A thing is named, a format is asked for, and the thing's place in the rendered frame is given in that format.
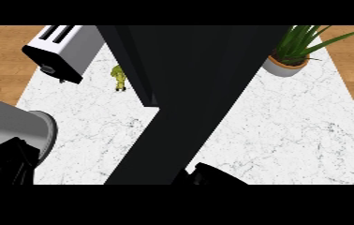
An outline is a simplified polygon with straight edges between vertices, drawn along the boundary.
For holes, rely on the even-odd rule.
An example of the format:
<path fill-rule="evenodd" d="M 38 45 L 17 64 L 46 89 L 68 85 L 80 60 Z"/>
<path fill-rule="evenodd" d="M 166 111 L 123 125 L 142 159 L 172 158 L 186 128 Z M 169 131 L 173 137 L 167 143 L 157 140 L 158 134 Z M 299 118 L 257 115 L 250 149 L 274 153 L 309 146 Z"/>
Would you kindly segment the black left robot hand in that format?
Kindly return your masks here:
<path fill-rule="evenodd" d="M 0 185 L 32 185 L 40 150 L 14 137 L 0 144 Z"/>

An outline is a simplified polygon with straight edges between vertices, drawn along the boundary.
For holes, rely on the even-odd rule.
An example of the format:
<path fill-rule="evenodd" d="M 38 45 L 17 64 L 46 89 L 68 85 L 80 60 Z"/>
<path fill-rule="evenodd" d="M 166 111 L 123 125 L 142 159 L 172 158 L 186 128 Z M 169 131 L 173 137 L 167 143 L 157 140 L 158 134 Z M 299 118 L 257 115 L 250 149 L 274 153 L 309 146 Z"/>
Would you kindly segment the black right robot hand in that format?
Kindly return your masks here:
<path fill-rule="evenodd" d="M 203 162 L 195 165 L 192 173 L 182 170 L 173 181 L 173 185 L 237 186 L 243 184 L 243 180 Z"/>

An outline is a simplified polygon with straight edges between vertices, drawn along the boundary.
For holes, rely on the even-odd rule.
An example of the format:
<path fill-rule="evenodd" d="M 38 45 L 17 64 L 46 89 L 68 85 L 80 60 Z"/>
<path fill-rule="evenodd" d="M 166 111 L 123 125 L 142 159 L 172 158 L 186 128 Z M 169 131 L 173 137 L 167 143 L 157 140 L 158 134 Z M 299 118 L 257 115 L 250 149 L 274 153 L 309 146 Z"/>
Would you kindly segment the dark grey cabinet door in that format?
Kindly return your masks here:
<path fill-rule="evenodd" d="M 102 25 L 144 105 L 160 111 L 110 185 L 169 185 L 189 165 L 290 27 Z"/>

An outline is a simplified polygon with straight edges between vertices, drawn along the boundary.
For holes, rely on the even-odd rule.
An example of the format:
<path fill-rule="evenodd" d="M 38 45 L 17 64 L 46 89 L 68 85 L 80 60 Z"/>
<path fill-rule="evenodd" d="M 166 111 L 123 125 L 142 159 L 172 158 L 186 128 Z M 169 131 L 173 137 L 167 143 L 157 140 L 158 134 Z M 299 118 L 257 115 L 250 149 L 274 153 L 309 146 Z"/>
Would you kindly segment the green wine bottle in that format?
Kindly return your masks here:
<path fill-rule="evenodd" d="M 122 66 L 114 66 L 111 71 L 111 76 L 117 79 L 117 90 L 126 90 L 125 81 L 126 81 L 126 74 L 123 72 Z"/>

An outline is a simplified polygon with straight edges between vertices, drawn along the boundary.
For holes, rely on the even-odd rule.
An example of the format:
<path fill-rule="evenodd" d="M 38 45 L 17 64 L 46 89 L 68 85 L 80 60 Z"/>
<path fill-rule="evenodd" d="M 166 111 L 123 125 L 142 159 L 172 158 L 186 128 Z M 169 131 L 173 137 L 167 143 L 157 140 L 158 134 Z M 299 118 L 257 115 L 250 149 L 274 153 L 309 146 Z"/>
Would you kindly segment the white and black toaster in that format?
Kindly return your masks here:
<path fill-rule="evenodd" d="M 46 25 L 23 52 L 45 74 L 63 83 L 80 84 L 104 43 L 95 25 Z"/>

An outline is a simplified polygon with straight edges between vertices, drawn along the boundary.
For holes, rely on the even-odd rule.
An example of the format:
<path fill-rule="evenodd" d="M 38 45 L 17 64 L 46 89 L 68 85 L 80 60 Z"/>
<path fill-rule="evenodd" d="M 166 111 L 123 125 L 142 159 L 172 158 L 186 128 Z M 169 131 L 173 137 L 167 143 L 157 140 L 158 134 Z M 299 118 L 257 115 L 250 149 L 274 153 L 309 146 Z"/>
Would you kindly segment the green plant in white pot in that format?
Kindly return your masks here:
<path fill-rule="evenodd" d="M 319 25 L 293 25 L 290 27 L 263 64 L 263 68 L 274 75 L 282 78 L 293 77 L 313 60 L 313 52 L 354 36 L 354 32 L 350 32 L 310 46 L 310 43 L 330 28 L 331 25 L 324 29 Z"/>

